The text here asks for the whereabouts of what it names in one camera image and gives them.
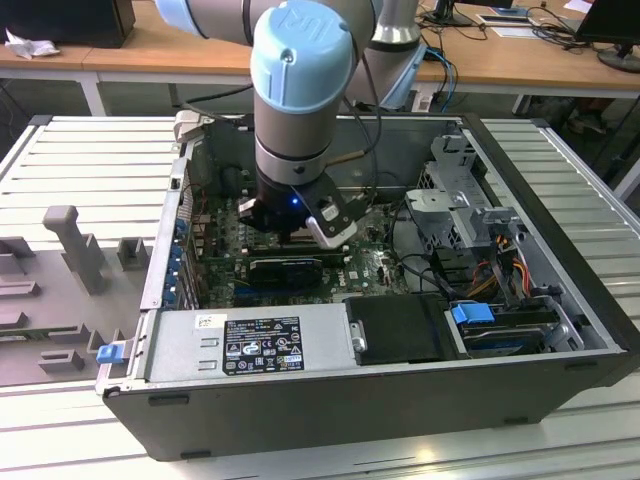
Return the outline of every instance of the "monitor stand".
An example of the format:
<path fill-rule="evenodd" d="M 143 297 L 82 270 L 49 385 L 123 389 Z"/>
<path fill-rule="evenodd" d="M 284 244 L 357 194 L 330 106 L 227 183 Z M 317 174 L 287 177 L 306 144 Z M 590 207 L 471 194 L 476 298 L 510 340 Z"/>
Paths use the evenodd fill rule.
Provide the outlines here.
<path fill-rule="evenodd" d="M 457 13 L 454 13 L 449 17 L 440 17 L 436 16 L 436 12 L 428 12 L 424 14 L 424 18 L 431 23 L 442 25 L 444 27 L 471 27 L 473 25 L 473 22 L 467 17 L 458 15 Z"/>
<path fill-rule="evenodd" d="M 600 52 L 598 60 L 616 70 L 640 73 L 640 58 L 633 55 L 633 45 L 621 45 L 616 50 Z"/>
<path fill-rule="evenodd" d="M 453 13 L 455 0 L 438 0 L 436 6 L 431 12 L 425 13 L 424 18 L 436 25 L 443 27 L 470 27 L 473 21 L 457 13 Z"/>

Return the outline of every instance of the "warning label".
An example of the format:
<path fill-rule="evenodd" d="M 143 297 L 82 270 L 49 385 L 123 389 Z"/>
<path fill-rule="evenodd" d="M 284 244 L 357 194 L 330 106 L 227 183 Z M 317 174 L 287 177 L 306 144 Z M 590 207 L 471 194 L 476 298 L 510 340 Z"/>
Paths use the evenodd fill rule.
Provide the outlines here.
<path fill-rule="evenodd" d="M 227 375 L 304 370 L 300 318 L 225 322 L 222 370 Z"/>

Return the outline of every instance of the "motherboard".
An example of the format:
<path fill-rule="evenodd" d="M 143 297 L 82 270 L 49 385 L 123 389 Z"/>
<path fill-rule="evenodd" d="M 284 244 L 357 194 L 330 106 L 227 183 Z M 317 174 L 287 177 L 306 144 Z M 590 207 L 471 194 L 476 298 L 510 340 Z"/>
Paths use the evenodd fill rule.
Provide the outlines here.
<path fill-rule="evenodd" d="M 194 224 L 200 304 L 206 308 L 339 303 L 349 297 L 409 293 L 387 249 L 393 208 L 372 207 L 358 233 L 322 250 L 302 229 L 286 244 L 238 220 L 240 200 L 209 198 Z"/>

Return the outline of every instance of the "floor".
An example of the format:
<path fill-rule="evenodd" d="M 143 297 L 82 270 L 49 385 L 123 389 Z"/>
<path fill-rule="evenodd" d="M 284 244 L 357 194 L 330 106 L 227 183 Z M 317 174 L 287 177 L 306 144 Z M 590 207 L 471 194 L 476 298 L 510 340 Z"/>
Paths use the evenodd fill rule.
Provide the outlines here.
<path fill-rule="evenodd" d="M 89 115 L 89 109 L 78 84 L 74 82 L 5 80 L 6 90 L 17 104 L 0 92 L 0 158 L 11 148 L 30 118 L 35 114 L 52 115 Z M 180 85 L 178 92 L 186 99 L 224 91 L 224 86 Z M 171 107 L 169 89 L 164 84 L 106 83 L 101 85 L 105 103 L 113 115 L 173 115 L 176 109 Z M 449 112 L 475 112 L 484 118 L 512 118 L 511 108 L 515 101 L 512 95 L 456 94 Z M 618 100 L 607 110 L 605 117 L 611 128 L 619 121 L 633 104 L 632 100 Z M 252 93 L 218 100 L 217 112 L 243 113 L 251 110 Z M 624 127 L 613 138 L 608 147 L 600 154 L 593 166 L 600 175 L 606 171 L 610 159 L 620 153 L 640 128 L 640 107 L 627 120 Z M 573 135 L 566 128 L 560 132 L 565 141 L 589 164 L 598 156 L 604 141 L 585 139 Z M 615 186 L 633 162 L 640 157 L 640 149 L 629 161 L 629 165 L 612 182 Z M 629 199 L 630 206 L 640 211 L 640 189 Z"/>

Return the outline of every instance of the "black computer chassis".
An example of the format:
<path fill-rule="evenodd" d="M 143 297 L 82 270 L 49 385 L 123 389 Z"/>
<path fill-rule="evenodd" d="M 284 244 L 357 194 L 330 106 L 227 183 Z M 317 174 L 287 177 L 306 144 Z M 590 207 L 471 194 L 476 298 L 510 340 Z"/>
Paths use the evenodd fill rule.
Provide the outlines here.
<path fill-rule="evenodd" d="M 418 373 L 105 392 L 105 404 L 152 458 L 218 457 L 534 424 L 579 392 L 614 385 L 640 366 L 640 332 L 479 117 L 460 118 L 625 352 Z"/>

